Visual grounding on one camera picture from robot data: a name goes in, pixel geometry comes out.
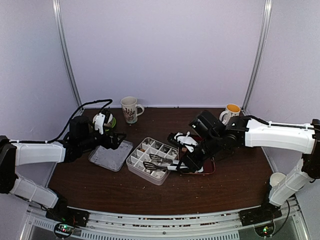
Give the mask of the white metal tongs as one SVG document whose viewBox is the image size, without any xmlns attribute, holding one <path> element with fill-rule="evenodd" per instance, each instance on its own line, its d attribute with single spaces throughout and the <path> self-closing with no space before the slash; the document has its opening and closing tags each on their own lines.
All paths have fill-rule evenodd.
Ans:
<svg viewBox="0 0 320 240">
<path fill-rule="evenodd" d="M 184 163 L 179 160 L 162 157 L 157 154 L 150 153 L 148 155 L 150 161 L 143 161 L 143 166 L 149 171 L 177 171 L 181 173 L 202 173 L 204 168 L 201 167 L 198 170 L 191 170 Z"/>
</svg>

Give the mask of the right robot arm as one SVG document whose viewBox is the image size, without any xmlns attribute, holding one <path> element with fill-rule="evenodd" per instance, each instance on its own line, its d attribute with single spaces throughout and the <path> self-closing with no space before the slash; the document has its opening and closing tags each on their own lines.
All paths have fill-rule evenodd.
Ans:
<svg viewBox="0 0 320 240">
<path fill-rule="evenodd" d="M 191 173 L 198 172 L 205 160 L 226 149 L 258 147 L 300 153 L 300 159 L 288 174 L 274 172 L 269 177 L 266 199 L 256 210 L 261 221 L 268 220 L 289 197 L 320 177 L 319 119 L 290 124 L 245 115 L 223 121 L 205 110 L 189 126 L 201 138 L 200 142 L 189 133 L 175 133 L 173 139 L 187 148 L 177 168 L 185 165 Z"/>
</svg>

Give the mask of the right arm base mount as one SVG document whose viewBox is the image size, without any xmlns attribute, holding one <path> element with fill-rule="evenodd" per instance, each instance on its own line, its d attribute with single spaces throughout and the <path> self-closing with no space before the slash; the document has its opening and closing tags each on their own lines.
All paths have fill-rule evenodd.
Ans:
<svg viewBox="0 0 320 240">
<path fill-rule="evenodd" d="M 260 207 L 241 210 L 240 221 L 243 227 L 253 225 L 255 233 L 262 238 L 271 237 L 276 232 L 274 220 L 282 217 L 281 210 L 262 210 Z"/>
</svg>

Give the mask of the red chocolate tray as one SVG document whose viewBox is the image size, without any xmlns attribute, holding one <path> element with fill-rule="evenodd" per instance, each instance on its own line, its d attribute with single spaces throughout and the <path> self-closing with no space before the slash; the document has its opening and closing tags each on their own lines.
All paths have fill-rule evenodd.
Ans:
<svg viewBox="0 0 320 240">
<path fill-rule="evenodd" d="M 215 161 L 213 156 L 205 145 L 205 141 L 201 138 L 197 141 L 197 146 L 193 152 L 189 152 L 185 147 L 179 147 L 179 161 L 184 163 L 191 170 L 199 170 L 203 167 L 204 171 L 201 173 L 182 173 L 191 175 L 210 175 L 215 171 Z"/>
</svg>

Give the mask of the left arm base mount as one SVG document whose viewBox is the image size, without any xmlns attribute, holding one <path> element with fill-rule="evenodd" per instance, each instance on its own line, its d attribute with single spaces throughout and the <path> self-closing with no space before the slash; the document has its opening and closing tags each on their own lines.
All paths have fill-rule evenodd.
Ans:
<svg viewBox="0 0 320 240">
<path fill-rule="evenodd" d="M 81 228 L 87 226 L 90 213 L 85 210 L 67 208 L 65 216 L 59 215 L 53 209 L 47 209 L 45 217 L 56 221 L 53 233 L 59 239 L 66 239 L 75 233 L 79 233 Z"/>
</svg>

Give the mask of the lilac bunny tin lid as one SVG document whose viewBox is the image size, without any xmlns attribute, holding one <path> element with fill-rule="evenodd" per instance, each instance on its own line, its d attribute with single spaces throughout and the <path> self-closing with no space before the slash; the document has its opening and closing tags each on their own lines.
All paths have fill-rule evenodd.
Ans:
<svg viewBox="0 0 320 240">
<path fill-rule="evenodd" d="M 106 149 L 98 146 L 90 153 L 88 160 L 97 166 L 118 172 L 133 150 L 133 147 L 133 143 L 127 140 L 124 140 L 117 149 Z"/>
</svg>

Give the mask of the lilac tin box with dividers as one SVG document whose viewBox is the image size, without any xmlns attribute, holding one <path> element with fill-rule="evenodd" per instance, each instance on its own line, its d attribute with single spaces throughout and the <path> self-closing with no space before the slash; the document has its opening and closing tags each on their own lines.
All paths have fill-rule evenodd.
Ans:
<svg viewBox="0 0 320 240">
<path fill-rule="evenodd" d="M 153 183 L 154 185 L 160 186 L 167 179 L 170 174 L 170 170 L 150 171 L 145 169 L 143 161 L 150 161 L 149 154 L 178 160 L 179 151 L 175 147 L 162 143 L 151 137 L 146 137 L 127 157 L 125 162 L 130 172 Z"/>
</svg>

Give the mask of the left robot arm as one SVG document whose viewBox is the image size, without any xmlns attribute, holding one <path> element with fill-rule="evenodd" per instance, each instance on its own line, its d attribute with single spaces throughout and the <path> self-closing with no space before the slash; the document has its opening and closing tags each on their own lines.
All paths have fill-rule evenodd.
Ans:
<svg viewBox="0 0 320 240">
<path fill-rule="evenodd" d="M 13 140 L 0 137 L 0 192 L 11 194 L 42 206 L 61 222 L 72 218 L 68 201 L 59 193 L 27 179 L 16 171 L 18 166 L 38 163 L 72 163 L 84 153 L 101 146 L 116 150 L 126 138 L 113 127 L 113 115 L 107 106 L 112 99 L 95 100 L 103 103 L 98 113 L 87 116 L 72 113 L 61 133 L 51 140 Z"/>
</svg>

